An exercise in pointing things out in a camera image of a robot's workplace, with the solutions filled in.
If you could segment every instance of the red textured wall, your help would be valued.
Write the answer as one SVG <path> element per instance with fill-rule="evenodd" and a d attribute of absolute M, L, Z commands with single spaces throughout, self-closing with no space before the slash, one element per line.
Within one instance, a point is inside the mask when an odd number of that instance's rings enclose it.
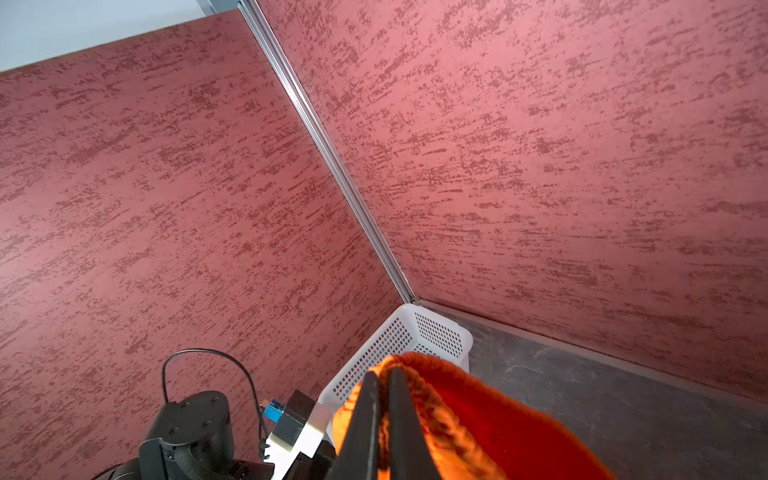
<path fill-rule="evenodd" d="M 0 476 L 137 454 L 174 350 L 316 395 L 399 297 L 239 12 L 0 77 Z M 221 359 L 237 456 L 255 412 Z"/>
<path fill-rule="evenodd" d="M 761 0 L 263 0 L 417 295 L 768 400 Z"/>

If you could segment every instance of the orange towel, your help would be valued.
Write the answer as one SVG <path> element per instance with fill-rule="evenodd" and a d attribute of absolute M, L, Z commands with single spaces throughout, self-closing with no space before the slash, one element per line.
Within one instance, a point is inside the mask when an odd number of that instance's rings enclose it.
<path fill-rule="evenodd" d="M 382 421 L 379 480 L 389 480 L 389 372 L 408 381 L 432 459 L 444 480 L 614 479 L 586 445 L 549 415 L 528 408 L 459 367 L 434 356 L 388 356 L 371 368 L 379 377 Z M 360 392 L 357 385 L 333 418 L 341 452 Z"/>

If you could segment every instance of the silver metal strip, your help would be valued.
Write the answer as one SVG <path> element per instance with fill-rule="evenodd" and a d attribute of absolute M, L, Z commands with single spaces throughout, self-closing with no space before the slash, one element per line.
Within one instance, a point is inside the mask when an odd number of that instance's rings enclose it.
<path fill-rule="evenodd" d="M 406 276 L 397 263 L 397 259 L 392 254 L 392 250 L 390 250 L 381 230 L 379 230 L 379 226 L 376 225 L 370 210 L 368 210 L 366 202 L 360 196 L 360 192 L 349 176 L 349 172 L 346 171 L 339 152 L 336 151 L 333 142 L 328 137 L 328 132 L 326 132 L 323 123 L 317 116 L 317 112 L 315 112 L 312 103 L 306 96 L 306 92 L 302 88 L 293 68 L 291 68 L 288 58 L 280 47 L 277 38 L 275 38 L 275 34 L 272 32 L 270 24 L 267 23 L 259 4 L 256 0 L 240 0 L 237 7 L 243 13 L 248 26 L 250 26 L 253 34 L 259 41 L 261 49 L 264 50 L 264 54 L 272 64 L 275 73 L 277 73 L 280 83 L 283 84 L 283 88 L 286 89 L 288 96 L 293 102 L 293 106 L 296 107 L 299 116 L 304 121 L 306 129 L 312 135 L 312 139 L 315 141 L 318 150 L 320 150 L 320 154 L 326 160 L 328 168 L 331 169 L 333 177 L 336 178 L 339 188 L 341 188 L 344 197 L 346 197 L 353 212 L 355 212 L 357 220 L 366 232 L 368 240 L 371 241 L 373 249 L 379 255 L 379 259 L 384 264 L 384 268 L 389 274 L 389 278 L 395 284 L 395 288 L 400 293 L 403 302 L 414 302 L 418 297 L 413 293 Z"/>

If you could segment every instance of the basket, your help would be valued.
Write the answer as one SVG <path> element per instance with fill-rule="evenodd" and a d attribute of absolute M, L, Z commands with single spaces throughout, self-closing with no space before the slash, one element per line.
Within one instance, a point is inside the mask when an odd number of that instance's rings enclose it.
<path fill-rule="evenodd" d="M 401 305 L 333 377 L 320 393 L 317 402 L 334 412 L 341 408 L 352 388 L 362 381 L 368 369 L 378 365 L 387 355 L 426 353 L 469 372 L 471 348 L 472 334 L 453 320 L 423 306 L 411 303 Z M 330 425 L 328 436 L 333 438 Z"/>

